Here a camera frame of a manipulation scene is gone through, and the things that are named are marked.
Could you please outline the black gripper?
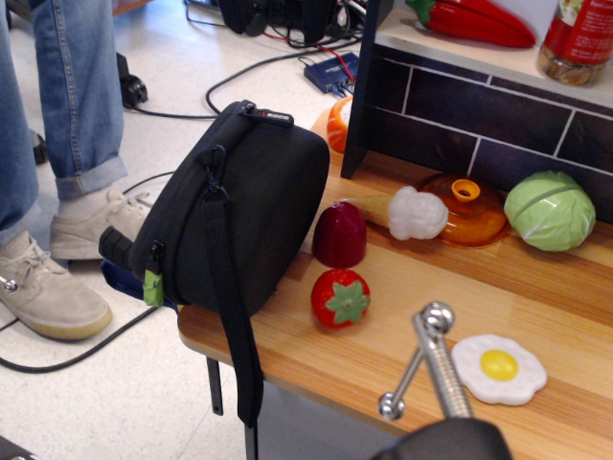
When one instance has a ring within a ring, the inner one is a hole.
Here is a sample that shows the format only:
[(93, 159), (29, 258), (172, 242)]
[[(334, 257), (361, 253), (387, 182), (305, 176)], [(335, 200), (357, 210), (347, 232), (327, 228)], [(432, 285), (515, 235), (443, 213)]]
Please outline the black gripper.
[(408, 390), (425, 359), (446, 420), (409, 433), (373, 459), (512, 459), (501, 430), (474, 419), (445, 335), (455, 322), (454, 311), (443, 302), (431, 302), (414, 317), (420, 347), (416, 349), (396, 389), (378, 401), (379, 415), (388, 422), (402, 417)]

